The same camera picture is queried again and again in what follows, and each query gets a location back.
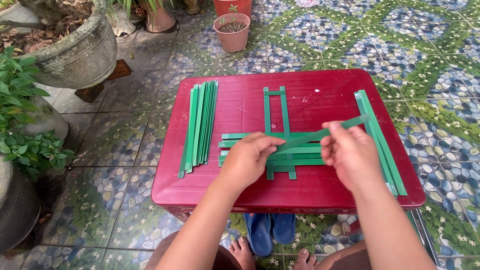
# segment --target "seedling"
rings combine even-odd
[[[231,13],[238,12],[237,7],[238,5],[233,6],[233,4],[230,4],[230,8],[228,9],[228,12],[231,12]]]

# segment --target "tiled floor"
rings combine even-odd
[[[107,81],[92,104],[48,87],[77,157],[42,245],[0,258],[0,269],[143,269],[182,226],[150,199],[180,81],[343,68],[368,71],[385,100],[427,194],[421,210],[441,266],[480,269],[480,0],[325,0],[308,9],[253,0],[249,42],[238,53],[222,50],[211,1],[204,10],[174,11],[177,32],[119,37],[118,58],[133,73]],[[299,215],[296,241],[257,262],[291,270],[302,247],[321,260],[363,238],[342,235],[356,218]],[[245,231],[231,214],[221,244]]]

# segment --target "dry leaves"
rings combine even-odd
[[[59,4],[63,19],[45,29],[34,29],[30,33],[18,33],[15,29],[1,34],[0,51],[15,46],[14,55],[34,52],[62,40],[78,29],[93,11],[93,4],[86,0],[65,0]]]

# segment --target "pink plastic pot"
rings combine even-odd
[[[231,22],[244,22],[247,27],[235,33],[223,33],[218,29],[223,25],[220,20],[225,18],[225,24]],[[222,45],[223,50],[228,52],[236,52],[243,50],[247,46],[248,27],[250,26],[250,17],[242,13],[229,13],[218,17],[214,23],[213,28],[218,34],[218,39]]]
[[[252,15],[252,0],[213,0],[215,11],[218,17],[229,13],[231,5],[237,6],[238,13]]]

